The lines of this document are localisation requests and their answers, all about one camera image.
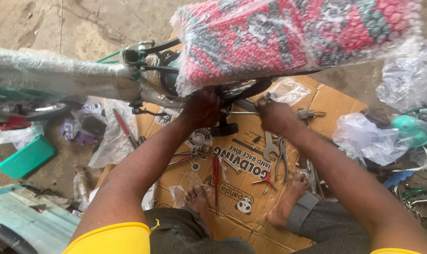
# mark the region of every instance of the yellow sleeve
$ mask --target yellow sleeve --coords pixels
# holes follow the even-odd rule
[[[370,254],[420,254],[415,251],[396,249],[396,248],[384,248],[372,251]]]
[[[139,222],[127,222],[98,228],[74,240],[63,254],[149,254],[148,226]]]

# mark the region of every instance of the panda logo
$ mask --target panda logo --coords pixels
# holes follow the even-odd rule
[[[248,197],[244,197],[243,200],[240,200],[235,208],[247,215],[251,214],[251,199]]]

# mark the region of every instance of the person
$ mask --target person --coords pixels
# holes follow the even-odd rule
[[[195,129],[214,126],[219,108],[213,89],[200,90],[178,118],[117,165],[64,253],[254,253],[243,240],[213,240],[206,195],[199,185],[185,194],[182,209],[141,208],[144,194],[177,148]],[[427,232],[362,167],[308,130],[287,104],[268,103],[259,110],[263,129],[306,154],[340,202],[319,202],[308,192],[304,175],[295,174],[267,219],[318,243],[297,253],[427,254]]]

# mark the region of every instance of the open-end wrench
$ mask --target open-end wrench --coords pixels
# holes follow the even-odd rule
[[[273,144],[271,132],[265,131],[265,149],[263,149],[263,158],[270,160],[270,153],[276,153],[279,156],[279,148]]]
[[[227,162],[234,170],[237,171],[237,174],[240,174],[242,171],[244,171],[243,169],[237,167],[234,163],[232,163],[230,160],[228,160],[226,158],[226,155],[221,155],[221,159],[224,160],[225,162]]]

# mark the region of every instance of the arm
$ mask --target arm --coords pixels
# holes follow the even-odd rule
[[[372,250],[427,253],[427,234],[419,222],[364,168],[308,130],[287,104],[270,103],[260,111],[263,129],[284,136],[313,161],[340,204],[369,233]]]
[[[199,91],[182,114],[152,135],[105,178],[80,221],[71,242],[92,230],[123,222],[146,223],[141,201],[165,171],[177,148],[196,129],[213,126],[220,117],[220,99]]]

